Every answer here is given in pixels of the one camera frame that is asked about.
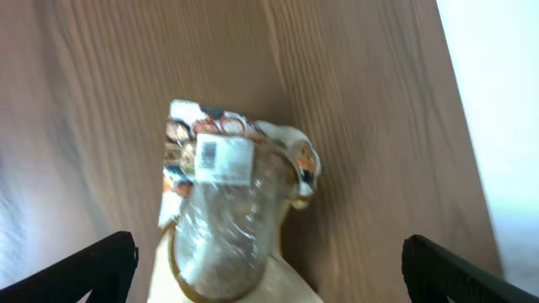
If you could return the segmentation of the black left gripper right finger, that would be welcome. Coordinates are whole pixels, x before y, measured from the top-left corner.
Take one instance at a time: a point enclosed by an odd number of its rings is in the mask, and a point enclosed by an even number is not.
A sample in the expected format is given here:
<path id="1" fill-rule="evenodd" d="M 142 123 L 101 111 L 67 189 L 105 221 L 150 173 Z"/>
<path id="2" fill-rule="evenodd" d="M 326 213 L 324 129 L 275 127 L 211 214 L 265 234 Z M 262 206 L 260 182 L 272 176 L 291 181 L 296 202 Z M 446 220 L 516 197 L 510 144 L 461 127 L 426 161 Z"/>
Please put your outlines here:
<path id="1" fill-rule="evenodd" d="M 413 303 L 538 303 L 421 235 L 403 243 L 402 274 Z"/>

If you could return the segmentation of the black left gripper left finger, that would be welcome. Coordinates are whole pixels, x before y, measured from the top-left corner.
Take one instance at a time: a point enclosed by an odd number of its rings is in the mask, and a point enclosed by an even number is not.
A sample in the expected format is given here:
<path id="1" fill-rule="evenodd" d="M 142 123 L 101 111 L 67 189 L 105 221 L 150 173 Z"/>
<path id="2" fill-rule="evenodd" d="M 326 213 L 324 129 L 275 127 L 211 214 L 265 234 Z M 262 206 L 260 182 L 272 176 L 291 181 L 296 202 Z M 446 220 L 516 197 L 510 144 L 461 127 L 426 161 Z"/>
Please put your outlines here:
<path id="1" fill-rule="evenodd" d="M 2 302 L 124 303 L 139 254 L 128 231 L 116 233 L 1 290 Z"/>

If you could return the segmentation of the snack bag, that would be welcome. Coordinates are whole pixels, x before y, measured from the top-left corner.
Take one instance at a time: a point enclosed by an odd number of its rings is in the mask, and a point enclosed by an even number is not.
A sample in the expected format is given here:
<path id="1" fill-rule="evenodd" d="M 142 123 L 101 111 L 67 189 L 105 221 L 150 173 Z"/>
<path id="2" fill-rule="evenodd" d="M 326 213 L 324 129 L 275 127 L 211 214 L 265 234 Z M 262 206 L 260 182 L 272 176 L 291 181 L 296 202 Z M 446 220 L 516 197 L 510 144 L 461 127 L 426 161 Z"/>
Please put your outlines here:
<path id="1" fill-rule="evenodd" d="M 297 128 L 172 101 L 148 300 L 318 301 L 283 258 L 281 227 L 290 210 L 309 206 L 321 171 Z"/>

